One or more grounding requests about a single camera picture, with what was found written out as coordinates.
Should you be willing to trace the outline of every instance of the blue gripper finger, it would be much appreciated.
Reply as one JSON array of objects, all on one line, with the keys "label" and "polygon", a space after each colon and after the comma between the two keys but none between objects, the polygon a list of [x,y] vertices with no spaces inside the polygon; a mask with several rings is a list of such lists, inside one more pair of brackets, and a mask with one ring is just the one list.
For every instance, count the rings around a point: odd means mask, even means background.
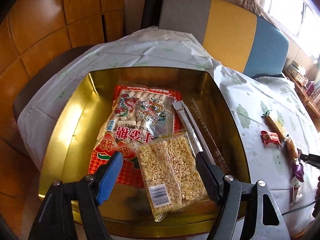
[{"label": "blue gripper finger", "polygon": [[115,152],[114,154],[116,154],[115,158],[99,183],[99,191],[96,197],[98,205],[108,200],[123,165],[122,153]]}]

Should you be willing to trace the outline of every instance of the wrapped candy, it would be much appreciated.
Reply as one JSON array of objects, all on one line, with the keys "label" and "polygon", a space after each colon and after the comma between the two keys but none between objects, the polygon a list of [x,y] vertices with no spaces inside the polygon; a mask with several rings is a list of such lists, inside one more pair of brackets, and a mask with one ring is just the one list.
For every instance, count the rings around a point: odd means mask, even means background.
[{"label": "wrapped candy", "polygon": [[292,174],[297,178],[298,181],[304,182],[303,176],[304,176],[304,171],[303,171],[303,165],[299,163],[296,165],[295,163],[292,163]]},{"label": "wrapped candy", "polygon": [[300,150],[298,148],[297,148],[297,150],[298,150],[298,157],[300,158],[300,155],[302,154],[302,150]]},{"label": "wrapped candy", "polygon": [[279,137],[275,132],[261,131],[261,138],[265,145],[268,143],[274,143],[281,145]]}]

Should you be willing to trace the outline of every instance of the red candy wrapper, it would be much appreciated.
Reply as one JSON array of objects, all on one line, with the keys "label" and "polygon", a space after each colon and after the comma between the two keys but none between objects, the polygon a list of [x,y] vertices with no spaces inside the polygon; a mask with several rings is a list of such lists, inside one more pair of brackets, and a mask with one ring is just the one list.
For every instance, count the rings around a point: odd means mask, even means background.
[{"label": "red candy wrapper", "polygon": [[275,143],[281,145],[279,137],[275,132],[261,131],[261,138],[265,145],[268,143]]}]

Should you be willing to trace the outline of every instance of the clear plastic package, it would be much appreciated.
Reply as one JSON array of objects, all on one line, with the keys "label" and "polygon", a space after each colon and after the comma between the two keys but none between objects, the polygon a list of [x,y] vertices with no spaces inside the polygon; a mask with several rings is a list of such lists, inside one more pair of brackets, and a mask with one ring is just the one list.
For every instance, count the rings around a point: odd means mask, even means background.
[{"label": "clear plastic package", "polygon": [[293,177],[291,179],[292,195],[291,195],[290,206],[293,206],[302,200],[303,198],[302,185],[303,183],[298,181],[296,177]]},{"label": "clear plastic package", "polygon": [[137,156],[155,221],[208,197],[188,132],[137,145]]},{"label": "clear plastic package", "polygon": [[101,127],[97,141],[111,132],[117,140],[134,146],[134,141],[147,143],[161,134],[181,129],[172,107],[172,102],[180,99],[177,91],[117,85],[113,111]]}]

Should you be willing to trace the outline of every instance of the dragon illustration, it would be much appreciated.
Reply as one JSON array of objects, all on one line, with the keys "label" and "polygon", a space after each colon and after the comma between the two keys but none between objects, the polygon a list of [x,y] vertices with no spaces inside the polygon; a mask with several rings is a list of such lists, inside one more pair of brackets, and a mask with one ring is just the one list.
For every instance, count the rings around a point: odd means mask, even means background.
[{"label": "dragon illustration", "polygon": [[167,119],[167,113],[163,105],[156,102],[155,98],[147,98],[147,100],[142,101],[139,106],[138,111],[139,118],[146,121],[152,121],[154,123],[165,122]]},{"label": "dragon illustration", "polygon": [[120,117],[126,117],[134,111],[134,105],[138,98],[131,97],[128,93],[123,93],[119,98],[119,106],[115,109],[115,114]]}]

